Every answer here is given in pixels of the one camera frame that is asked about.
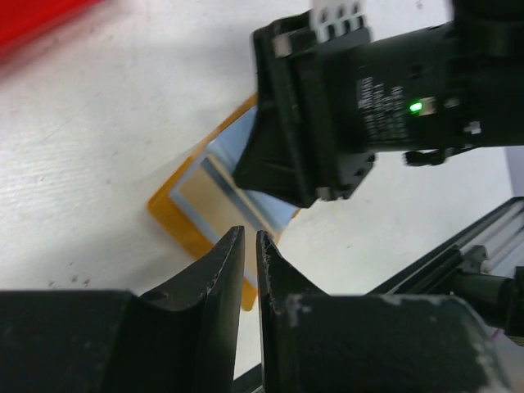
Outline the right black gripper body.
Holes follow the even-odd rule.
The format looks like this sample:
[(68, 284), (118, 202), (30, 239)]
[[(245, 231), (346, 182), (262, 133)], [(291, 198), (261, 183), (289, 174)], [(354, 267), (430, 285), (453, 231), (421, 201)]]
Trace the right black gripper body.
[(355, 2), (316, 6), (252, 35), (256, 110), (311, 115), (318, 199), (346, 199), (375, 155), (435, 166), (523, 143), (523, 4), (454, 1), (450, 21), (372, 40)]

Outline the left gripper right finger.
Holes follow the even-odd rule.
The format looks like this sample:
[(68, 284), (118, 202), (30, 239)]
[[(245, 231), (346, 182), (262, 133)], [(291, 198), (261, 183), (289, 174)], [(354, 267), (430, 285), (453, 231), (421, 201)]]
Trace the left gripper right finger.
[(479, 316), (452, 296), (331, 296), (256, 236), (267, 392), (509, 392)]

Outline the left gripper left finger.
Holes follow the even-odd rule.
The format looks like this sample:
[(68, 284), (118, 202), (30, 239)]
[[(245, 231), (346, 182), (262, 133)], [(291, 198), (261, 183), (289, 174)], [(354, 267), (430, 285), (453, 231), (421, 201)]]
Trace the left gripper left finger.
[(245, 232), (142, 295), (3, 291), (4, 392), (229, 392)]

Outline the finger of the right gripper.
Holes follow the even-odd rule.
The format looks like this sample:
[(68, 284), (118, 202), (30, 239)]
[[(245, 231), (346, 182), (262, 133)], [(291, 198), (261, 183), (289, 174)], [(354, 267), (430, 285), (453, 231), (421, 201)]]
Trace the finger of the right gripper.
[(319, 161), (311, 115), (283, 124), (276, 108), (261, 106), (233, 171), (238, 187), (262, 192), (296, 207), (318, 200)]

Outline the orange credit card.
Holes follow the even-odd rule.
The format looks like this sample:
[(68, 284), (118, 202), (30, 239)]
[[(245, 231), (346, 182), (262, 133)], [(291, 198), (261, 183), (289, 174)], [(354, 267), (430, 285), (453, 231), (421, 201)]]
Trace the orange credit card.
[(280, 237), (281, 231), (236, 187), (226, 167), (212, 154), (203, 158), (181, 181), (178, 201), (212, 242), (236, 225), (252, 232), (265, 230), (275, 239)]

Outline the red plastic bin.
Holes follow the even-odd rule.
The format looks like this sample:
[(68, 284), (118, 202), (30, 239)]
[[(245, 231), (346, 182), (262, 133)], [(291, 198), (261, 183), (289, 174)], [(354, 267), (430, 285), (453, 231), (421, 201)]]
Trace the red plastic bin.
[(2, 1), (1, 73), (24, 69), (49, 50), (45, 39), (112, 1)]

